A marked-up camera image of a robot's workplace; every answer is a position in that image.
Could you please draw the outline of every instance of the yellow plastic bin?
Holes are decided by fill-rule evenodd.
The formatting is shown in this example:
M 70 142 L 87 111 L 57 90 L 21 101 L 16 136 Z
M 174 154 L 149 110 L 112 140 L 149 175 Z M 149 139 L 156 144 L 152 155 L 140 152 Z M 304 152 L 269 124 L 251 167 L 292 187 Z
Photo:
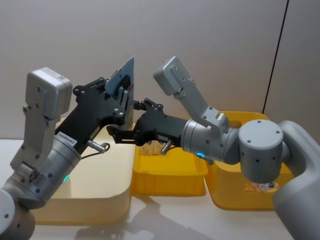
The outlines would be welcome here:
M 162 156 L 141 155 L 136 147 L 131 191 L 151 196 L 203 196 L 207 174 L 206 162 L 181 148 Z
M 228 116 L 230 126 L 234 128 L 239 128 L 252 120 L 268 119 L 257 112 L 224 111 L 223 113 Z M 284 164 L 279 177 L 268 184 L 255 184 L 245 179 L 241 173 L 240 163 L 228 165 L 215 161 L 214 165 L 207 167 L 208 175 L 205 180 L 208 191 L 213 203 L 224 210 L 271 211 L 274 192 L 293 178 Z

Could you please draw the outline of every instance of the gray wall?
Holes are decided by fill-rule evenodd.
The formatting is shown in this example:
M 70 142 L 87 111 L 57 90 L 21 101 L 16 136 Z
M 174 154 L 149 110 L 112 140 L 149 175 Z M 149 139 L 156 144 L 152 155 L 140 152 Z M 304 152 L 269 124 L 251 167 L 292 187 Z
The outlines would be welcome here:
M 162 103 L 167 114 L 188 118 L 152 78 L 174 55 L 214 107 L 261 112 L 285 6 L 285 0 L 0 1 L 0 138 L 23 137 L 29 71 L 49 67 L 84 85 L 109 77 L 132 55 L 135 99 Z
M 292 120 L 320 143 L 320 1 L 290 0 L 265 114 Z

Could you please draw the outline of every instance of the beige bin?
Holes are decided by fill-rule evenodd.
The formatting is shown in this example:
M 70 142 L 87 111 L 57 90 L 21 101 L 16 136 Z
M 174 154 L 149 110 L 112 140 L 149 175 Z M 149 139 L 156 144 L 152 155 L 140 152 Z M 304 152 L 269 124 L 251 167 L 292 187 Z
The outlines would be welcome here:
M 109 151 L 81 160 L 47 205 L 32 211 L 36 224 L 100 225 L 127 214 L 135 146 L 115 144 L 105 128 L 94 141 L 110 143 Z M 95 152 L 88 147 L 82 156 Z

